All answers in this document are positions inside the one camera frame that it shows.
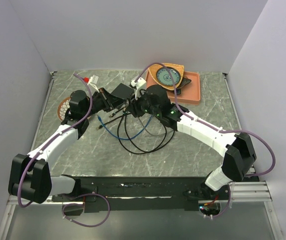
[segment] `black cable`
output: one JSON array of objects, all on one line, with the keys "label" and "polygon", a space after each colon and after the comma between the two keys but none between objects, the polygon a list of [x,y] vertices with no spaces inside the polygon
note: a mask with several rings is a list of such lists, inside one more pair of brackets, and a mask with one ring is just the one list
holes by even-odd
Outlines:
[{"label": "black cable", "polygon": [[117,110],[116,112],[114,112],[113,114],[111,114],[109,117],[112,118],[113,116],[115,116],[117,113],[119,113],[121,110],[123,110],[122,108]]},{"label": "black cable", "polygon": [[[121,126],[121,123],[122,123],[122,121],[123,121],[123,118],[121,118],[121,120],[119,121],[119,124],[118,124],[118,127],[117,127],[117,136],[119,137],[119,128],[120,128],[120,126]],[[173,131],[173,134],[172,134],[172,136],[171,136],[171,138],[163,145],[163,146],[161,146],[162,145],[162,143],[164,142],[164,140],[166,139],[166,136],[167,136],[167,129],[166,129],[166,127],[163,125],[163,127],[164,127],[164,129],[165,129],[165,135],[164,135],[164,138],[163,138],[163,140],[162,140],[162,142],[156,147],[156,148],[154,148],[153,150],[151,150],[151,151],[143,151],[142,150],[142,152],[133,152],[133,151],[130,151],[128,148],[126,148],[124,145],[123,145],[123,143],[122,143],[122,141],[119,139],[118,141],[119,141],[119,143],[121,144],[121,146],[126,150],[126,151],[128,151],[128,152],[130,152],[130,153],[132,153],[132,154],[136,154],[136,155],[142,155],[142,154],[148,154],[148,153],[153,153],[153,152],[155,152],[155,151],[157,151],[157,150],[160,150],[160,149],[162,149],[163,147],[165,147],[172,139],[173,139],[173,137],[174,137],[174,135],[175,135],[175,131]]]},{"label": "black cable", "polygon": [[[130,114],[130,113],[123,113],[121,116],[118,116],[118,117],[116,117],[116,118],[114,118],[114,119],[112,119],[112,120],[110,120],[110,121],[104,123],[104,125],[110,124],[110,123],[112,123],[113,121],[115,121],[115,120],[117,120],[117,119],[120,119],[120,118],[123,117],[123,116],[127,116],[127,115],[129,115],[129,114]],[[101,129],[101,128],[103,128],[103,125],[99,125],[99,126],[96,128],[96,130],[99,130],[99,129]]]},{"label": "black cable", "polygon": [[160,143],[155,149],[153,149],[153,150],[151,150],[151,151],[145,151],[145,150],[140,149],[139,147],[137,147],[136,144],[134,144],[134,142],[131,140],[131,138],[130,138],[129,135],[128,135],[127,125],[126,125],[126,119],[127,119],[127,116],[125,116],[125,120],[124,120],[125,134],[126,134],[127,138],[129,139],[129,141],[132,143],[132,145],[133,145],[135,148],[137,148],[139,151],[141,151],[141,152],[143,152],[143,153],[146,153],[146,154],[152,153],[152,152],[158,150],[158,148],[159,148],[159,147],[162,145],[162,143],[165,141],[166,136],[167,136],[167,129],[166,129],[166,127],[163,125],[163,127],[164,127],[164,129],[165,129],[165,134],[164,134],[164,138],[163,138],[163,140],[161,141],[161,143]]},{"label": "black cable", "polygon": [[[118,127],[117,127],[117,137],[119,137],[119,128],[120,128],[120,126],[121,126],[121,123],[122,123],[122,121],[123,121],[123,118],[124,118],[124,116],[122,116],[121,120],[119,121]],[[133,151],[130,151],[128,148],[126,148],[126,147],[123,145],[123,143],[122,143],[122,141],[121,141],[120,139],[118,139],[118,141],[119,141],[119,143],[121,144],[121,146],[122,146],[126,151],[130,152],[131,154],[142,155],[142,154],[152,153],[152,152],[156,151],[157,148],[164,142],[164,140],[165,140],[165,138],[166,138],[166,135],[167,135],[167,130],[166,130],[166,128],[165,128],[165,133],[166,133],[166,134],[164,135],[164,138],[163,138],[162,142],[161,142],[155,149],[153,149],[153,150],[151,150],[151,151],[149,151],[149,152],[146,152],[146,151],[144,151],[144,152],[133,152]]]}]

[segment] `cable tie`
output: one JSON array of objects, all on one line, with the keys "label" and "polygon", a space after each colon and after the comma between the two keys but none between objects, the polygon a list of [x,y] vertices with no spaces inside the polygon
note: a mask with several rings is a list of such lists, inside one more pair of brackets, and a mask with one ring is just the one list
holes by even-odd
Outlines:
[{"label": "cable tie", "polygon": [[221,126],[220,128],[217,129],[217,132],[219,133],[222,130],[223,130],[223,127]]}]

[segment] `white bracket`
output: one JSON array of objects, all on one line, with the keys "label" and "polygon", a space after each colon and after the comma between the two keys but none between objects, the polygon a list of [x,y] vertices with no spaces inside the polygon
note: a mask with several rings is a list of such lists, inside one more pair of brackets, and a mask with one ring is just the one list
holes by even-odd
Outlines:
[{"label": "white bracket", "polygon": [[146,90],[146,81],[144,78],[140,77],[137,82],[135,82],[135,79],[131,81],[131,87],[135,89],[135,99],[139,98],[141,96],[141,90]]}]

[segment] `metal frame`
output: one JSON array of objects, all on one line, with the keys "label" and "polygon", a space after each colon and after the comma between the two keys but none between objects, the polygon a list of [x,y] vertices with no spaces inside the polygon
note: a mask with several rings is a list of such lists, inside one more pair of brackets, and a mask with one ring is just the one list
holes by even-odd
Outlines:
[{"label": "metal frame", "polygon": [[[37,134],[38,134],[38,131],[39,131],[42,119],[43,119],[43,115],[45,112],[46,104],[47,104],[47,101],[48,101],[48,98],[49,98],[49,95],[50,95],[50,92],[51,92],[51,89],[52,89],[52,86],[54,83],[54,76],[55,76],[55,72],[52,73],[52,78],[51,78],[51,81],[49,84],[47,96],[46,96],[46,99],[44,102],[44,106],[43,106],[43,109],[41,112],[40,120],[38,122],[37,130],[36,130],[35,137],[33,140],[32,149],[34,148],[36,138],[37,138]],[[228,94],[229,94],[229,97],[231,100],[231,104],[232,104],[234,112],[235,112],[235,116],[236,116],[238,126],[241,129],[241,125],[239,122],[237,111],[235,109],[233,98],[231,96],[225,75],[224,75],[224,81],[226,84],[226,88],[228,90]],[[251,173],[255,172],[254,166],[251,167],[249,172],[251,172]],[[275,239],[278,239],[278,240],[284,239],[282,232],[280,230],[280,226],[278,223],[278,219],[277,219],[273,204],[271,202],[272,198],[270,196],[266,182],[264,182],[264,181],[261,181],[261,182],[242,182],[242,183],[236,182],[234,189],[233,189],[231,194],[232,194],[232,201],[233,202],[253,202],[253,201],[254,202],[264,202],[265,209],[267,212],[267,216],[268,216],[268,219],[269,219],[269,222],[270,222],[272,232],[274,234]],[[26,204],[28,201],[23,199],[22,202],[24,204]],[[199,201],[199,203],[205,203],[205,202],[208,202],[208,200]],[[217,202],[223,203],[223,202],[227,202],[227,200],[218,200]],[[11,221],[13,218],[13,214],[15,211],[15,207],[17,204],[18,204],[17,197],[16,196],[10,196],[8,199],[8,202],[7,202],[7,207],[5,210],[3,221],[2,221],[1,226],[0,226],[0,240],[6,240],[8,230],[9,230],[9,227],[10,227],[10,224],[11,224]],[[47,198],[47,200],[44,203],[40,204],[40,206],[41,205],[62,205],[62,204],[64,204],[64,203],[63,202],[53,202],[52,197],[49,197],[49,198]]]},{"label": "metal frame", "polygon": [[[269,194],[266,182],[259,181],[259,182],[236,182],[235,187],[232,194],[232,201],[236,203],[240,202],[270,202],[272,201],[271,196]],[[202,200],[198,201],[200,204],[208,203],[211,200]],[[23,199],[22,203],[27,204],[29,201]],[[217,200],[218,203],[225,203],[227,200]],[[8,205],[17,205],[17,197],[10,196]],[[52,197],[48,197],[45,202],[41,205],[63,205],[64,202],[53,202]]]}]

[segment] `black joint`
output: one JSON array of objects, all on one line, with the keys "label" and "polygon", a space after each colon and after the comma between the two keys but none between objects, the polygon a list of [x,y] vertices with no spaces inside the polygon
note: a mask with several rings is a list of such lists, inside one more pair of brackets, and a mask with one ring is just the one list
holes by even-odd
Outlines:
[{"label": "black joint", "polygon": [[251,138],[248,134],[241,133],[232,145],[226,147],[222,171],[229,179],[240,182],[256,160]]},{"label": "black joint", "polygon": [[[14,157],[8,186],[9,194],[17,196],[22,174],[30,160],[29,156],[22,154]],[[33,173],[27,174],[24,179],[22,198],[41,204],[47,199],[51,189],[52,182],[48,162],[43,159],[35,161]]]}]

